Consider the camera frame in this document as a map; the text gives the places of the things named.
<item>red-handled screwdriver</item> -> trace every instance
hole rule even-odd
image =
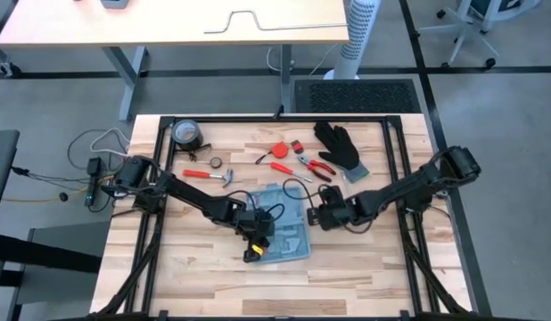
[[[285,167],[284,165],[282,165],[282,164],[279,164],[279,163],[276,163],[276,162],[273,161],[273,162],[270,164],[270,166],[272,167],[272,169],[279,170],[279,171],[281,171],[281,172],[283,172],[283,173],[285,173],[285,174],[294,175],[294,176],[296,176],[296,177],[299,177],[299,178],[305,180],[306,182],[313,183],[313,180],[311,180],[310,178],[307,178],[307,177],[304,177],[304,176],[302,176],[302,175],[300,175],[300,174],[297,174],[297,173],[293,172],[293,170],[286,168],[286,167]]]

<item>white tower fan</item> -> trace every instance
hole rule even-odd
[[[324,79],[358,79],[357,70],[373,31],[382,0],[351,0],[349,8],[349,43],[341,47],[335,68]]]

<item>office chair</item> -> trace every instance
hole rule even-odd
[[[458,0],[457,2],[456,11],[446,7],[436,13],[439,19],[443,19],[448,15],[453,23],[420,28],[415,36],[420,37],[422,33],[427,32],[456,33],[454,51],[448,61],[442,63],[442,67],[445,68],[454,62],[467,37],[479,40],[494,54],[494,57],[485,61],[485,68],[489,70],[496,65],[496,58],[499,57],[499,53],[486,40],[484,35],[491,30],[496,21],[512,19],[529,9],[533,9],[541,0]]]

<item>floor mat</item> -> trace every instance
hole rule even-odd
[[[297,80],[297,112],[420,113],[412,79]]]

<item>yellow label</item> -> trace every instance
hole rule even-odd
[[[260,248],[258,245],[252,245],[251,248],[252,248],[256,253],[258,253],[259,255],[264,254],[264,250],[263,250],[262,248]]]

